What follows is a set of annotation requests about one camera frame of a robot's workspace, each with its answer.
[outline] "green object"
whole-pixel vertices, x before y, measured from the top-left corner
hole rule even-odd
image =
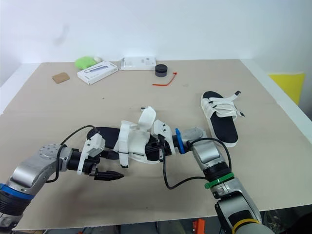
[[[228,179],[230,179],[232,177],[234,177],[234,173],[230,172],[230,173],[224,175],[223,177],[220,177],[219,179],[216,179],[216,180],[214,180],[214,181],[212,181],[210,183],[205,184],[205,188],[206,189],[210,189],[213,186],[215,186],[217,184],[220,184],[220,183],[224,182],[225,180],[228,180]]]
[[[87,69],[88,67],[91,67],[96,64],[97,62],[92,57],[89,56],[78,58],[75,61],[75,66],[81,70]]]

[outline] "yellow ring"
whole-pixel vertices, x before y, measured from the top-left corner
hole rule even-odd
[[[243,223],[249,223],[249,222],[252,222],[252,223],[259,223],[259,221],[255,220],[255,219],[253,219],[253,218],[242,219],[242,220],[238,221],[238,222],[234,225],[234,227],[232,228],[232,234],[235,234],[235,233],[236,233],[236,228],[237,228],[239,225],[241,225],[241,224],[243,224]]]

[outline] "white sandal strap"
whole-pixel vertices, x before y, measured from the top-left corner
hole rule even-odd
[[[125,121],[125,120],[121,121],[118,141],[114,147],[114,150],[117,150],[119,153],[119,161],[123,167],[128,167],[128,165],[129,165],[129,162],[128,162],[128,136],[129,136],[129,132],[133,126],[136,126],[136,124],[134,125],[132,122]]]
[[[233,100],[235,100],[239,94],[240,92],[237,91],[234,95],[227,98],[203,98],[201,105],[206,112],[206,116],[210,118],[214,112],[216,112],[218,117],[233,117],[233,119],[236,119],[237,116],[244,116],[243,113],[237,110],[233,103]]]

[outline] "green ring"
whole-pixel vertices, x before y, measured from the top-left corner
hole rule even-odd
[[[212,182],[209,182],[209,183],[205,184],[205,188],[206,189],[210,189],[213,186],[215,186],[217,184],[220,184],[220,183],[224,182],[225,180],[228,180],[228,179],[230,179],[232,177],[234,177],[234,173],[230,172],[230,173],[224,175],[223,177],[220,177],[219,179],[216,179],[216,180],[214,180]]]

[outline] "white wall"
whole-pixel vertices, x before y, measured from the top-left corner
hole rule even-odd
[[[23,63],[249,59],[268,72],[307,73],[312,110],[310,0],[1,0],[1,47]]]
[[[4,7],[0,8],[0,86],[15,72],[20,66],[20,59],[16,54],[12,53],[11,49],[7,47],[7,43],[2,38],[7,34],[4,25],[4,17],[7,13],[4,11]]]

